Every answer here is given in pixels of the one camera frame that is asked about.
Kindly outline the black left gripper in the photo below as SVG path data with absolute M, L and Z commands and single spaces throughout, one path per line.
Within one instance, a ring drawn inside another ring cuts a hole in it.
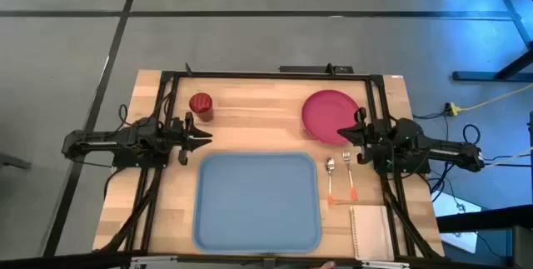
M 195 138 L 209 138 L 212 134 L 204 132 L 193 125 L 193 116 L 191 112 L 186 112 L 185 117 L 167 117 L 163 123 L 163 138 L 164 142 L 169 147 L 179 146 L 177 160 L 183 166 L 187 165 L 187 153 L 207 145 L 208 139 L 192 139 Z

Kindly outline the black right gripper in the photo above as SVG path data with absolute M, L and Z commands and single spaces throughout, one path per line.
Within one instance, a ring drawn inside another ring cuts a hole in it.
M 357 155 L 359 164 L 373 161 L 374 165 L 386 165 L 390 159 L 390 144 L 387 140 L 386 129 L 381 120 L 376 125 L 366 124 L 366 115 L 366 109 L 360 107 L 354 114 L 356 123 L 352 127 L 338 129 L 337 133 L 352 145 L 361 148 L 361 152 Z

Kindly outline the pink-red round plate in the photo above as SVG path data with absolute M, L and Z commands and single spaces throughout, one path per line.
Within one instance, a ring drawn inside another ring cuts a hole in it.
M 307 132 L 317 141 L 344 146 L 348 141 L 337 131 L 356 124 L 357 103 L 344 92 L 321 90 L 307 98 L 301 109 L 301 119 Z

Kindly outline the red faceted plastic cup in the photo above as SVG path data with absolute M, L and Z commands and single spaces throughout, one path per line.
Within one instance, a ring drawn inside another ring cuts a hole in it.
M 189 100 L 189 107 L 203 122 L 210 122 L 214 117 L 212 98 L 207 93 L 194 94 Z

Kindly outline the fork with orange handle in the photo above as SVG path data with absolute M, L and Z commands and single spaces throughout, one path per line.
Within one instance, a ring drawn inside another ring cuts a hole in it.
M 353 180 L 353 176 L 352 176 L 352 171 L 351 171 L 351 152 L 350 151 L 344 151 L 342 153 L 342 159 L 343 159 L 343 162 L 346 165 L 346 169 L 347 169 L 347 172 L 348 172 L 350 189 L 351 189 L 351 199 L 352 199 L 352 201 L 355 202 L 358 199 L 358 196 L 357 196 L 357 192 L 356 192 L 356 188 L 355 188 L 355 184 L 354 184 L 354 180 Z

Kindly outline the spoon with orange handle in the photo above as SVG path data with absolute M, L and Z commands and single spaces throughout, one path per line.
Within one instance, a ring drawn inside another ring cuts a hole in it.
M 329 204 L 333 203 L 331 180 L 332 180 L 332 173 L 333 173 L 334 169 L 335 169 L 335 161 L 334 161 L 333 158 L 328 157 L 326 159 L 326 170 L 327 170 L 327 174 L 328 174 L 328 197 L 327 197 L 327 202 Z

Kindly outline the blue plastic tray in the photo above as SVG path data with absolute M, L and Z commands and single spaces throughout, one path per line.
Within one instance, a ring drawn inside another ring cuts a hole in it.
M 212 254 L 306 254 L 321 241 L 314 160 L 303 152 L 227 152 L 197 171 L 196 249 Z

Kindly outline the beige spiral notebook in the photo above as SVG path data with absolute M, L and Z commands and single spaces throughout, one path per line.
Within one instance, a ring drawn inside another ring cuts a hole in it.
M 351 234 L 357 260 L 392 261 L 394 253 L 384 206 L 350 206 Z

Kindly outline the black beam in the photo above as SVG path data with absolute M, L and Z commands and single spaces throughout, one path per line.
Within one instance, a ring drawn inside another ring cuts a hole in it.
M 436 220 L 441 233 L 510 229 L 514 226 L 531 229 L 533 205 L 447 215 Z

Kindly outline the black aluminium table frame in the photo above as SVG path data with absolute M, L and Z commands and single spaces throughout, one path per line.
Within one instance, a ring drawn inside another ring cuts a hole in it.
M 322 237 L 318 248 L 309 257 L 353 258 L 351 243 L 350 205 L 383 205 L 379 177 L 371 163 L 356 164 L 356 147 L 351 150 L 352 174 L 358 200 L 350 198 L 350 187 L 341 152 L 344 147 L 332 147 L 312 140 L 301 122 L 301 107 L 312 93 L 336 89 L 352 97 L 357 104 L 368 107 L 364 82 L 331 79 L 275 78 L 276 73 L 256 73 L 252 77 L 235 77 L 245 72 L 208 72 L 230 77 L 180 77 L 174 115 L 182 117 L 189 111 L 189 98 L 197 92 L 208 93 L 214 101 L 214 119 L 202 123 L 199 129 L 213 135 L 212 143 L 189 154 L 188 165 L 181 166 L 174 150 L 167 168 L 163 169 L 152 234 L 148 252 L 156 254 L 200 254 L 192 242 L 193 211 L 197 183 L 197 165 L 209 153 L 217 151 L 289 151 L 305 152 L 316 162 L 321 205 Z M 129 102 L 127 120 L 133 122 L 153 111 L 162 71 L 140 70 Z M 384 76 L 386 100 L 395 118 L 412 117 L 406 84 L 402 76 Z M 324 161 L 334 157 L 333 203 L 327 203 L 327 173 Z M 111 179 L 103 204 L 92 248 L 110 242 L 132 212 L 137 190 L 139 168 L 128 168 Z M 436 215 L 426 183 L 418 176 L 403 180 L 409 217 L 417 230 L 444 256 Z

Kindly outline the black table leg frame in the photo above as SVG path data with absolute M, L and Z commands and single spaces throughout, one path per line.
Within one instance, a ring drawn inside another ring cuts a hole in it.
M 517 32 L 520 34 L 527 50 L 516 60 L 497 72 L 454 71 L 451 78 L 456 82 L 523 82 L 533 83 L 533 72 L 521 73 L 533 64 L 533 40 L 523 25 L 522 18 L 516 11 L 511 0 L 502 0 L 506 11 L 510 14 Z

